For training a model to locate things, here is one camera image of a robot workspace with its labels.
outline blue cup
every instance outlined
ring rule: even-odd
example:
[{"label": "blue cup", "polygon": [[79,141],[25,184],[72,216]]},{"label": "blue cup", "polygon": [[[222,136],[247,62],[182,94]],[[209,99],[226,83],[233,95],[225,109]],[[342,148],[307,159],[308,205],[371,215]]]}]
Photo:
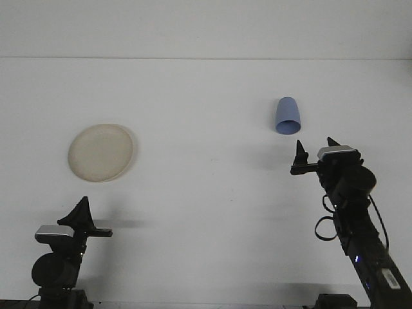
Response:
[{"label": "blue cup", "polygon": [[281,134],[294,134],[301,129],[301,117],[294,98],[279,100],[275,116],[276,131]]}]

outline white wall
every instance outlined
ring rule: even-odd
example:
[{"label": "white wall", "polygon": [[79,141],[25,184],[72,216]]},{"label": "white wall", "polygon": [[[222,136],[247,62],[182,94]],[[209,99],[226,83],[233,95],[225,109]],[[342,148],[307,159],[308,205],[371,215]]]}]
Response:
[{"label": "white wall", "polygon": [[410,59],[412,1],[0,2],[0,55]]}]

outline plate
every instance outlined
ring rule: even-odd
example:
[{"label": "plate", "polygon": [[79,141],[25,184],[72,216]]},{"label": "plate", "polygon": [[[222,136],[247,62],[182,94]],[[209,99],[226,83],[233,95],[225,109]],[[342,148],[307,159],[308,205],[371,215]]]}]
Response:
[{"label": "plate", "polygon": [[122,174],[131,161],[133,141],[117,124],[98,124],[85,129],[71,143],[70,169],[89,182],[106,182]]}]

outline beige plate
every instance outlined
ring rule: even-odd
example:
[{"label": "beige plate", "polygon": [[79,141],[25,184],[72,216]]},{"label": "beige plate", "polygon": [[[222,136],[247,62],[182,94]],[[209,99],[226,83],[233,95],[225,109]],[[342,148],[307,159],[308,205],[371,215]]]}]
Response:
[{"label": "beige plate", "polygon": [[129,164],[133,142],[116,124],[98,124],[77,135],[70,145],[69,166],[89,182],[105,182],[119,176]]}]

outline label sticker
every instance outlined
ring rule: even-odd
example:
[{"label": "label sticker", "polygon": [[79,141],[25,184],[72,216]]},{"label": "label sticker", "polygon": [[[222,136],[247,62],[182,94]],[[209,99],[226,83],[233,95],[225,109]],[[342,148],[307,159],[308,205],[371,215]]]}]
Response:
[{"label": "label sticker", "polygon": [[388,282],[388,285],[392,290],[400,290],[400,285],[390,269],[382,268],[382,275],[384,275],[386,281]]}]

